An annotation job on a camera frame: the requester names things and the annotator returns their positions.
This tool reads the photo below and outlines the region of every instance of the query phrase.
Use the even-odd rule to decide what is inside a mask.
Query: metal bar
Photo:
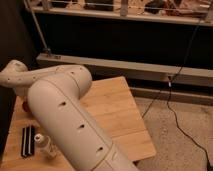
[[[197,18],[176,17],[176,16],[157,16],[157,15],[133,15],[127,14],[126,17],[121,17],[119,13],[105,12],[105,11],[91,11],[91,10],[69,10],[66,8],[52,8],[49,11],[44,11],[42,7],[33,7],[37,13],[44,14],[60,14],[68,16],[83,16],[83,17],[96,17],[96,18],[109,18],[118,20],[133,20],[133,21],[149,21],[160,23],[173,23],[173,24],[186,24],[213,27],[212,23],[200,21]]]
[[[180,67],[145,64],[137,62],[94,59],[77,56],[52,55],[52,58],[40,54],[37,61],[41,66],[58,64],[86,65],[93,74],[105,76],[123,75],[132,79],[168,82],[168,76],[175,75]],[[213,87],[213,70],[184,67],[175,83]]]
[[[205,22],[207,22],[207,23],[213,22],[213,3],[211,3],[211,5],[209,7]]]
[[[42,31],[41,31],[41,28],[40,28],[39,23],[38,23],[38,20],[37,20],[37,18],[36,18],[35,12],[33,11],[33,8],[32,8],[32,6],[31,6],[31,4],[30,4],[30,1],[29,1],[29,0],[25,0],[25,2],[27,3],[27,5],[28,5],[28,7],[29,7],[29,10],[30,10],[30,12],[31,12],[31,14],[32,14],[33,20],[34,20],[34,22],[35,22],[35,25],[36,25],[38,34],[39,34],[39,36],[40,36],[40,39],[41,39],[41,41],[42,41],[42,44],[43,44],[43,46],[44,46],[44,49],[45,49],[46,51],[49,51],[49,50],[48,50],[49,48],[48,48],[47,43],[46,43],[46,41],[45,41],[45,39],[44,39],[44,35],[43,35]]]

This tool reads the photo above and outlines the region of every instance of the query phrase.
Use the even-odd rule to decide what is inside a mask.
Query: wooden tabletop
[[[156,154],[124,77],[93,81],[81,103],[130,160]],[[43,131],[37,121],[23,111],[22,101],[17,98],[0,170],[74,170],[60,152],[53,160],[47,160],[38,149],[32,157],[20,156],[22,128],[31,124],[36,132]]]

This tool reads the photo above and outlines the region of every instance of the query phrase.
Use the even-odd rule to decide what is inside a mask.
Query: floor
[[[141,113],[152,99],[135,98]],[[170,102],[177,112],[179,125],[208,151],[213,165],[213,106]],[[142,160],[138,167],[143,171],[205,171],[204,152],[186,138],[176,127],[174,114],[166,101],[156,100],[144,121],[152,136],[157,155]]]

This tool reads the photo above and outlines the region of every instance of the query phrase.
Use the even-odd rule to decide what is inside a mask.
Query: dark background
[[[181,66],[196,26],[38,14],[53,53]],[[213,27],[199,27],[186,66],[213,69]],[[0,69],[18,59],[37,67],[42,44],[22,0],[0,1]],[[0,153],[15,95],[0,87]]]
[[[36,50],[21,17],[21,0],[0,1],[0,70],[11,59],[36,67]],[[0,154],[3,152],[13,112],[15,95],[11,89],[0,87]]]

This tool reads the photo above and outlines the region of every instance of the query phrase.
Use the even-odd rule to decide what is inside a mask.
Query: black object
[[[23,128],[22,129],[22,143],[21,143],[21,156],[23,158],[27,157],[25,149],[26,149],[26,128]]]
[[[213,166],[210,165],[209,160],[207,161],[207,171],[213,171]]]
[[[113,11],[113,0],[85,0],[84,9]]]
[[[21,144],[21,156],[23,158],[34,155],[35,145],[34,145],[35,127],[28,126],[22,129],[22,144]]]
[[[148,2],[145,5],[145,11],[152,13],[152,14],[157,14],[161,9],[165,7],[165,2],[162,0],[154,0],[151,2]]]

